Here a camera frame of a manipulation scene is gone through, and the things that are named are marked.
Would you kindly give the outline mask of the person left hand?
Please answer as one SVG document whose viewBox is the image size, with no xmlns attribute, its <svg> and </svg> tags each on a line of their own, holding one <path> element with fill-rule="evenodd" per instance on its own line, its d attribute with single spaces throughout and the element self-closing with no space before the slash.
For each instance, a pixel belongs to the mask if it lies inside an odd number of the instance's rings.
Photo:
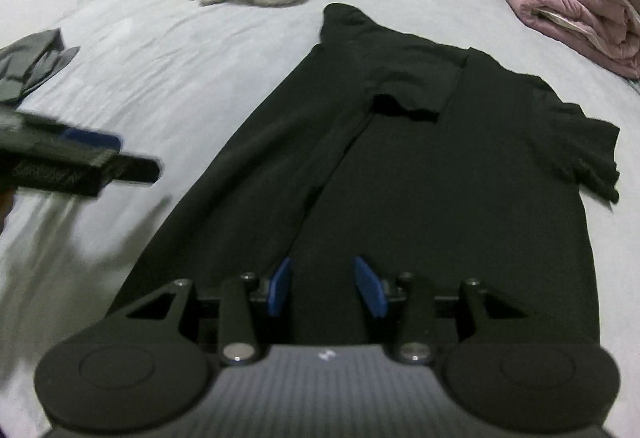
<svg viewBox="0 0 640 438">
<path fill-rule="evenodd" d="M 6 219 L 12 213 L 15 204 L 15 191 L 7 190 L 0 193 L 0 233 L 6 227 Z"/>
</svg>

